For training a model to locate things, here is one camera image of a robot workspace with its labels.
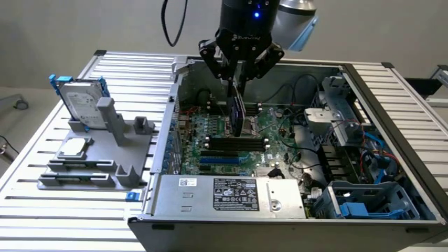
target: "warning label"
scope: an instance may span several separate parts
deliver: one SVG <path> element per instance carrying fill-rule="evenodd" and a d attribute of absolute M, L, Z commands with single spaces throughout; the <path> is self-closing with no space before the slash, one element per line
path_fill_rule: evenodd
<path fill-rule="evenodd" d="M 256 180 L 216 178 L 213 208 L 217 211 L 260 211 Z"/>

